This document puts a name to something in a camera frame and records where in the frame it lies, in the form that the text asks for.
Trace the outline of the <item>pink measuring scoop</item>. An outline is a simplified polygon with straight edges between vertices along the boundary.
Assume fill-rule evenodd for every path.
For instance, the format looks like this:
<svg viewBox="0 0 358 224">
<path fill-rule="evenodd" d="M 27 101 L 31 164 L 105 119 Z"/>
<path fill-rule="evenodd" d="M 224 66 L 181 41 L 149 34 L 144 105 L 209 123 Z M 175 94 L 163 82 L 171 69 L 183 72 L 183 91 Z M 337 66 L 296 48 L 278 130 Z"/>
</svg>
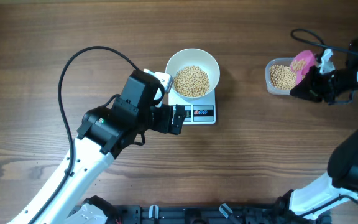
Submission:
<svg viewBox="0 0 358 224">
<path fill-rule="evenodd" d="M 298 85 L 302 81 L 302 79 L 304 79 L 306 74 L 309 72 L 309 69 L 312 66 L 315 66 L 316 60 L 315 60 L 313 52 L 310 50 L 304 50 L 304 51 L 300 52 L 294 59 L 297 59 L 297 60 L 304 59 L 306 61 L 306 65 L 303 68 L 303 70 L 294 72 L 296 74 L 295 85 Z"/>
</svg>

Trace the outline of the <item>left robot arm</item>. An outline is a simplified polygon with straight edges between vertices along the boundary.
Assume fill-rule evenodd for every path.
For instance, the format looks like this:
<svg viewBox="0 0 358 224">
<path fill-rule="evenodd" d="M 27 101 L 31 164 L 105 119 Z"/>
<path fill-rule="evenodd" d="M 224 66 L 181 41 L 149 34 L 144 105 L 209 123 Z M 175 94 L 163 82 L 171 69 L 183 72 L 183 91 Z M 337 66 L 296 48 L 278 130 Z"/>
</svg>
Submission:
<svg viewBox="0 0 358 224">
<path fill-rule="evenodd" d="M 178 135 L 185 119 L 181 105 L 162 104 L 173 77 L 167 73 L 134 70 L 120 95 L 85 113 L 73 152 L 68 152 L 37 195 L 12 223 L 63 223 L 94 180 L 118 157 L 136 145 L 137 135 L 151 129 Z"/>
</svg>

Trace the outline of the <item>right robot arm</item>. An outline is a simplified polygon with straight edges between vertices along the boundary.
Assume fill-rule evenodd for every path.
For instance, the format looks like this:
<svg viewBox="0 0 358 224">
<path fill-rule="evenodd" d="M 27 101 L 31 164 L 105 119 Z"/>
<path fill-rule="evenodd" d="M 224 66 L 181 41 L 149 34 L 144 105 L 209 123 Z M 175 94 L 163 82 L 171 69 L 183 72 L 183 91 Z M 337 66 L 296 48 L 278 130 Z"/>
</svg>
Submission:
<svg viewBox="0 0 358 224">
<path fill-rule="evenodd" d="M 324 55 L 305 77 L 290 90 L 303 100 L 337 105 L 336 97 L 358 90 L 358 38 L 351 40 L 346 53 L 346 67 L 332 69 Z M 341 143 L 329 158 L 327 171 L 302 189 L 290 190 L 277 199 L 271 210 L 273 223 L 318 223 L 319 216 L 344 202 L 358 205 L 358 129 Z"/>
</svg>

